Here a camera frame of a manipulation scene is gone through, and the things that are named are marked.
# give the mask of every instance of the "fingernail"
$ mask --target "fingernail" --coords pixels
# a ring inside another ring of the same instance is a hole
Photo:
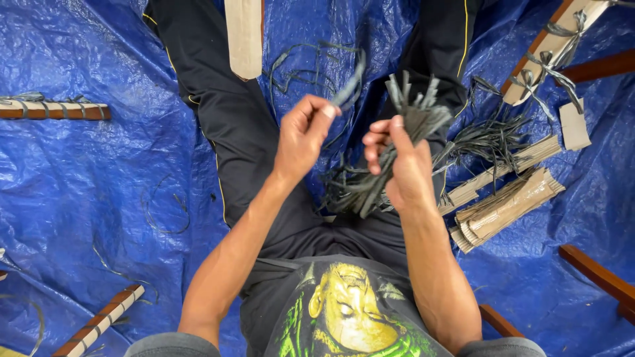
[[[322,113],[324,113],[324,115],[327,116],[329,119],[335,118],[335,112],[336,109],[332,105],[327,105],[326,107],[322,108]]]
[[[395,115],[394,117],[392,117],[392,120],[394,120],[394,126],[399,127],[403,127],[403,117],[400,115]]]

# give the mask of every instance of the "forearm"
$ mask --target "forearm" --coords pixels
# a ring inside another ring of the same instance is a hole
[[[228,235],[203,261],[185,295],[178,330],[218,344],[218,326],[295,184],[273,173]]]
[[[452,255],[445,223],[438,212],[416,211],[401,214],[401,225],[419,313],[431,335],[457,354],[483,336],[476,298]]]

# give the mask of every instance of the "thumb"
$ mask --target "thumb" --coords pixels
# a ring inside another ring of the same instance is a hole
[[[403,126],[403,117],[395,115],[391,119],[391,139],[398,154],[406,154],[415,150],[410,137]]]
[[[315,113],[307,130],[307,138],[317,146],[322,146],[336,113],[337,108],[332,105],[327,105]]]

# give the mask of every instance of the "black t-shirt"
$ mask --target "black t-shirt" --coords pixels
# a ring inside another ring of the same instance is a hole
[[[241,297],[249,357],[451,356],[427,333],[408,278],[372,260],[343,255],[258,259]],[[205,342],[169,333],[135,343],[126,355],[218,356]],[[545,354],[529,340],[510,338],[473,342],[459,355]]]

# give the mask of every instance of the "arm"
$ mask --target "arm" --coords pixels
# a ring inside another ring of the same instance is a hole
[[[179,332],[218,347],[220,321],[243,286],[287,196],[318,159],[339,109],[306,96],[281,121],[274,169],[247,211],[205,258],[185,294]]]
[[[401,217],[417,309],[431,335],[457,354],[468,342],[483,338],[481,315],[436,207],[430,147],[423,140],[414,148],[400,116],[373,123],[363,141],[373,173],[380,172],[378,154],[386,143],[392,141],[397,149],[386,194]]]

